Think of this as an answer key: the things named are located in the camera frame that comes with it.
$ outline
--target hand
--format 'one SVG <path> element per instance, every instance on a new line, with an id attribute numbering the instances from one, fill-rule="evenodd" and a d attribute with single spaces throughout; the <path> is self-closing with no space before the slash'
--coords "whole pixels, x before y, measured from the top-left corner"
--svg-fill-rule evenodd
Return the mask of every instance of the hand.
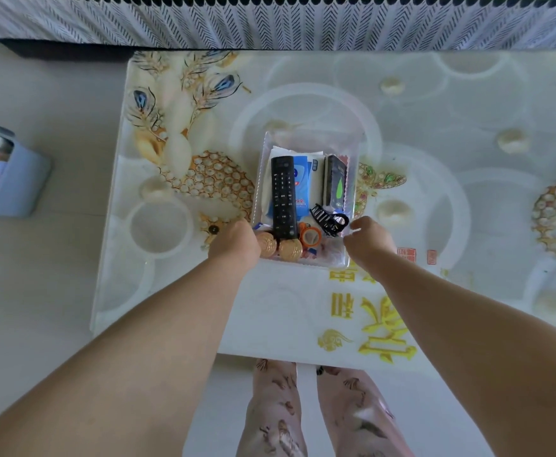
<path id="1" fill-rule="evenodd" d="M 350 258 L 363 268 L 379 252 L 396 253 L 396 245 L 388 230 L 368 216 L 350 223 L 350 229 L 358 229 L 343 238 Z"/>
<path id="2" fill-rule="evenodd" d="M 254 268 L 261 256 L 261 247 L 251 225 L 244 219 L 230 222 L 210 244 L 208 258 L 225 257 L 234 266 L 242 265 L 247 272 Z"/>

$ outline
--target black remote control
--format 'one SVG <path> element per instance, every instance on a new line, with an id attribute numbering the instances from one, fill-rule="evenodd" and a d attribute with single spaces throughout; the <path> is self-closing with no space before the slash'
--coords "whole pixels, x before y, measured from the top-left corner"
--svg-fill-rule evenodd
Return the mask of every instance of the black remote control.
<path id="1" fill-rule="evenodd" d="M 272 200 L 275 237 L 296 239 L 298 234 L 295 163 L 291 155 L 272 159 Z"/>

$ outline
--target pajama pants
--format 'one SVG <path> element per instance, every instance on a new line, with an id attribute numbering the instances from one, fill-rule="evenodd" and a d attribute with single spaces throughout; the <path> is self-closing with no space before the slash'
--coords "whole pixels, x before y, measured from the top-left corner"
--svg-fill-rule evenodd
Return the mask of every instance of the pajama pants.
<path id="1" fill-rule="evenodd" d="M 336 457 L 414 457 L 373 380 L 362 370 L 316 370 L 318 400 Z M 305 457 L 294 362 L 258 359 L 237 457 Z"/>

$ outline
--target glass table top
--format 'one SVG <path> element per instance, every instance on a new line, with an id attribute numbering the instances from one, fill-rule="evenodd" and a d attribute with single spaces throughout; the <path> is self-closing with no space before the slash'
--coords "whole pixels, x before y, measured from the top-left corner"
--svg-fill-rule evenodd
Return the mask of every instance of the glass table top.
<path id="1" fill-rule="evenodd" d="M 275 129 L 360 135 L 356 215 L 428 271 L 556 325 L 556 51 L 145 52 L 128 65 L 94 334 L 249 217 Z M 262 260 L 219 351 L 435 375 L 405 329 L 354 263 Z"/>

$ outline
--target black hair clip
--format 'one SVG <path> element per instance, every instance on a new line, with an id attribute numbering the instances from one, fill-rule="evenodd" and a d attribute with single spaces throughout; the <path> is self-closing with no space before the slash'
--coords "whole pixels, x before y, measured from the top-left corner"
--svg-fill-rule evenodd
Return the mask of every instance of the black hair clip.
<path id="1" fill-rule="evenodd" d="M 337 236 L 350 222 L 349 218 L 343 213 L 328 213 L 318 203 L 310 209 L 310 213 L 324 233 L 331 237 Z"/>

